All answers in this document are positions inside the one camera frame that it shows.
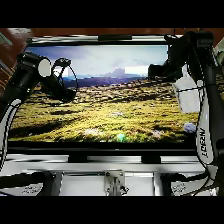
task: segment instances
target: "black frame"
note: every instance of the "black frame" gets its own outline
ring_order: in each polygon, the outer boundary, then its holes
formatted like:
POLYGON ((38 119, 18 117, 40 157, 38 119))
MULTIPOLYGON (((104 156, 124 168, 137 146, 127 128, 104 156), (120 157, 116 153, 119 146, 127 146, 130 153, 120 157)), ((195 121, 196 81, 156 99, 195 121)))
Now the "black frame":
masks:
MULTIPOLYGON (((132 35, 132 36, 164 36, 164 35, 132 35)), ((35 43, 32 39, 27 42, 24 51, 28 47, 45 47, 45 46, 80 46, 80 45, 167 45, 164 41, 155 40, 85 40, 61 42, 48 41, 35 43)), ((24 154, 73 154, 79 153, 81 155, 102 155, 105 152, 108 155, 156 155, 156 156, 195 156, 196 144, 195 141, 191 143, 95 143, 95 142, 23 142, 23 141, 9 141, 9 153, 24 153, 24 154)))

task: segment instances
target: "green grass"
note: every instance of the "green grass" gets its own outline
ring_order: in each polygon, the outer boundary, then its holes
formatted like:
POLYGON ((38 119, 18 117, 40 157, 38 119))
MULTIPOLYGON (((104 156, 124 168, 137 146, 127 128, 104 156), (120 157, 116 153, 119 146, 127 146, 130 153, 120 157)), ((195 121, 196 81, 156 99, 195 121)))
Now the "green grass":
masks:
POLYGON ((124 134, 123 142, 183 142, 184 123, 196 124, 198 118, 197 113, 180 112, 167 84, 82 88, 73 103, 58 103, 45 94, 32 95, 16 114, 9 139, 118 142, 117 135, 124 134))

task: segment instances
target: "wooden surface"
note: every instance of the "wooden surface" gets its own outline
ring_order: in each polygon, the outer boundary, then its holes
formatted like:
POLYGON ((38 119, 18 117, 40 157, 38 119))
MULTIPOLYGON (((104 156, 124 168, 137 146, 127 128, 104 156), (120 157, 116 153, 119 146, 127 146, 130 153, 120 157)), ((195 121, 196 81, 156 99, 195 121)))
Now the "wooden surface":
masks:
MULTIPOLYGON (((16 56, 23 51, 26 46, 27 37, 42 36, 67 36, 67 35, 100 35, 100 34, 184 34, 183 28, 30 28, 30 33, 15 33, 12 28, 0 28, 12 43, 10 46, 6 43, 0 44, 0 60, 9 68, 12 68, 16 62, 16 56)), ((213 32, 215 36, 214 46, 224 37, 224 28, 204 28, 204 30, 213 32)), ((7 76, 0 71, 0 80, 6 80, 7 76)))

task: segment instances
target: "screen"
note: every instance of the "screen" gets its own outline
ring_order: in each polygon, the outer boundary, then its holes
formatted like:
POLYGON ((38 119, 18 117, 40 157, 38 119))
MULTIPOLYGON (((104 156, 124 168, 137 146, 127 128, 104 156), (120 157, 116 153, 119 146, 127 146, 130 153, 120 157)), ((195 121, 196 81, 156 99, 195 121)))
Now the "screen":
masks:
MULTIPOLYGON (((71 60, 78 93, 71 103, 51 99, 38 84, 16 114, 9 140, 29 142, 186 143, 186 123, 198 113, 180 112, 170 83, 154 85, 150 64, 162 65, 166 45, 86 45, 28 47, 46 56, 71 60)), ((67 88, 75 88, 68 68, 67 88)))

